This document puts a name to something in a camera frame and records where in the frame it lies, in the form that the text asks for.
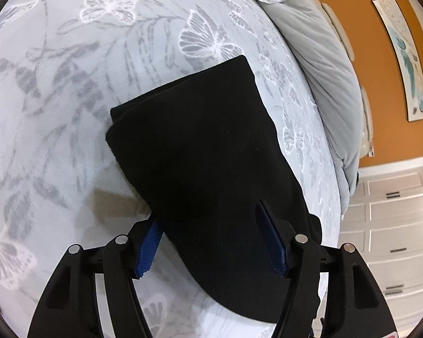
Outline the black pants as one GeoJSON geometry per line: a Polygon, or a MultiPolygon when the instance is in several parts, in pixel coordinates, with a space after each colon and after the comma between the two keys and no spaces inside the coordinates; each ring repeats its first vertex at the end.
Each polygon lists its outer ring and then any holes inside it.
{"type": "Polygon", "coordinates": [[[277,321],[289,282],[272,268],[258,201],[315,241],[321,224],[279,146],[243,56],[111,110],[106,141],[189,273],[239,315],[277,321]]]}

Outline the white drawer cabinet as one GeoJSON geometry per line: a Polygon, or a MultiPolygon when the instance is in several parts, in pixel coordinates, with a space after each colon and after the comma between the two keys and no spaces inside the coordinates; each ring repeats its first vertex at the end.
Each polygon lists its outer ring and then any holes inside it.
{"type": "Polygon", "coordinates": [[[423,317],[423,167],[360,179],[338,242],[357,247],[406,337],[423,317]]]}

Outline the butterfly print bed sheet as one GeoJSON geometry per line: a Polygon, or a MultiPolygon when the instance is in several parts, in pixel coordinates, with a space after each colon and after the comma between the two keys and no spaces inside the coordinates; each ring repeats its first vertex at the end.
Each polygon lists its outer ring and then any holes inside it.
{"type": "Polygon", "coordinates": [[[0,310],[19,337],[73,243],[101,246],[149,208],[105,141],[110,110],[245,55],[308,209],[335,246],[335,169],[290,48],[254,0],[9,0],[0,12],[0,310]]]}

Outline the grey quilted duvet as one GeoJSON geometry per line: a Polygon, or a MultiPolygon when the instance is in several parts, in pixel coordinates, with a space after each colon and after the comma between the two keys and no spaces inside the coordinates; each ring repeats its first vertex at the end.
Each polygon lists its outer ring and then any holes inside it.
{"type": "Polygon", "coordinates": [[[341,213],[356,189],[364,127],[361,88],[348,55],[309,0],[262,2],[303,70],[319,110],[340,192],[341,213]]]}

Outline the framed feather wall picture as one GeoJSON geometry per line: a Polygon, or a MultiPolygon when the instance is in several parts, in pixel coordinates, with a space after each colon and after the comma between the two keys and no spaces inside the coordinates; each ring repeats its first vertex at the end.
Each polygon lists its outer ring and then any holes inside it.
{"type": "Polygon", "coordinates": [[[403,80],[409,122],[423,120],[423,70],[409,25],[396,0],[373,0],[372,4],[391,39],[403,80]]]}

